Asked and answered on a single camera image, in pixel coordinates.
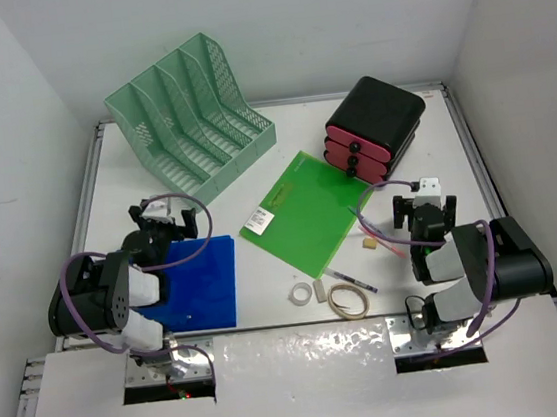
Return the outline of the purple capped pen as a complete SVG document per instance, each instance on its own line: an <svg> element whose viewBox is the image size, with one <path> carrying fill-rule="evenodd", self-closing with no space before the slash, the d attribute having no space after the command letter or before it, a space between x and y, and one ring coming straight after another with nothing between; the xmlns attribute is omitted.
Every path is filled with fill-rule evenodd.
<svg viewBox="0 0 557 417"><path fill-rule="evenodd" d="M326 268L325 274L328 274L329 276L332 276L333 278L341 280L343 282L351 283L352 285L357 286L361 289L365 289L366 291L369 291L371 293L378 293L378 289L373 285L364 283L363 281L357 280L356 278L353 278L339 271L334 271L331 268Z"/></svg>

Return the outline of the pink top drawer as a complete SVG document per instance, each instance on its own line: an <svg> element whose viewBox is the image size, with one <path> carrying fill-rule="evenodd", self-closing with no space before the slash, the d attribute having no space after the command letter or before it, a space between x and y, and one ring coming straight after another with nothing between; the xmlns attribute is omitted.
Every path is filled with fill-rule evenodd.
<svg viewBox="0 0 557 417"><path fill-rule="evenodd" d="M334 142L338 142L339 144L344 145L345 147L349 147L352 143L358 143L360 146L359 151L367 154L371 154L373 152L389 152L389 149L380 145L377 142L370 141L368 139L362 138L357 134L350 133L347 130L343 130L338 126L327 126L326 127L326 135L328 138L332 139Z"/></svg>

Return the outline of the blue pen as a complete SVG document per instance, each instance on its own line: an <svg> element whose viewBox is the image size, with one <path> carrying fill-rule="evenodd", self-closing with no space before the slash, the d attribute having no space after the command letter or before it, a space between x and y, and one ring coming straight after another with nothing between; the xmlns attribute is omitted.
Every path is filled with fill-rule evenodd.
<svg viewBox="0 0 557 417"><path fill-rule="evenodd" d="M360 229L367 235L373 237L385 237L385 234L382 230L378 229L372 222L369 221L368 218L365 218L363 214L354 206L347 206L347 209L354 214L354 216L358 219Z"/></svg>

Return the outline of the white eraser block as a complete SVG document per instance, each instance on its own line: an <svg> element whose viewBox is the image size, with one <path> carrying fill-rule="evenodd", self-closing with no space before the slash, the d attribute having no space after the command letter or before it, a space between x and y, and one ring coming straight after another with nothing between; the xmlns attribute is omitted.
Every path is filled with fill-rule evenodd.
<svg viewBox="0 0 557 417"><path fill-rule="evenodd" d="M323 303L327 301L327 294L324 288L324 285L322 284L322 280L318 279L318 280L314 280L312 282L312 286L314 288L314 293L316 295L316 300L319 303Z"/></svg>

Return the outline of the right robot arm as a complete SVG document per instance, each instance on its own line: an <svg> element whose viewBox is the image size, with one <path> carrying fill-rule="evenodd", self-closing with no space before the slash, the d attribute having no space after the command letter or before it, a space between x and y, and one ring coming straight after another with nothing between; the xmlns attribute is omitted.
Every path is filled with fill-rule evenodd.
<svg viewBox="0 0 557 417"><path fill-rule="evenodd" d="M410 319L415 331L444 334L470 322L471 337L497 303L553 291L552 265L513 217L458 225L455 196L392 202L393 226L408 228L415 279L450 284L422 300L420 316Z"/></svg>

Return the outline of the small tan eraser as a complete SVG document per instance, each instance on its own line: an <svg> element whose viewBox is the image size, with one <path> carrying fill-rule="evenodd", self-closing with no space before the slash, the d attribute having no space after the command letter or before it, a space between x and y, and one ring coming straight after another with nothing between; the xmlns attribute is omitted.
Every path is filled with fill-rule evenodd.
<svg viewBox="0 0 557 417"><path fill-rule="evenodd" d="M363 242L362 242L362 247L365 249L376 249L377 247L377 241L374 238L368 237L368 238L364 238Z"/></svg>

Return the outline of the pink pen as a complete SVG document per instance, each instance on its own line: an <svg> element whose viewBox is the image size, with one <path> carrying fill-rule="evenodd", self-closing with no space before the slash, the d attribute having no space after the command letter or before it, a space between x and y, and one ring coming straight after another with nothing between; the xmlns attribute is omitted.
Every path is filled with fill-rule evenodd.
<svg viewBox="0 0 557 417"><path fill-rule="evenodd" d="M367 236L365 234L365 238L374 238L377 241L377 245L380 245L382 247L384 247L385 249L389 250L392 254L395 254L397 257L400 257L401 259L405 259L407 257L407 255L405 254L405 252L403 252L402 250L400 250L399 248L396 248L395 246L391 245L389 242L385 242L381 239L378 239L376 237L373 236Z"/></svg>

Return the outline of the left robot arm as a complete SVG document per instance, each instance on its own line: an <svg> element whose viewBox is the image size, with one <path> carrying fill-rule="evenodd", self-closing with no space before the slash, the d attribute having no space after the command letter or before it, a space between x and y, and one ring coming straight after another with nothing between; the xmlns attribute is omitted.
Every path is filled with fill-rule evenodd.
<svg viewBox="0 0 557 417"><path fill-rule="evenodd" d="M143 308L161 307L171 299L172 269L145 271L166 265L169 249L198 236L196 210L183 209L182 223L171 214L171 200L130 206L137 229L121 248L104 256L81 254L70 261L49 305L53 335L87 339L88 327L97 339L113 335L110 350L129 352L139 365L162 366L189 358L195 348L180 349L167 337L164 325L143 316Z"/></svg>

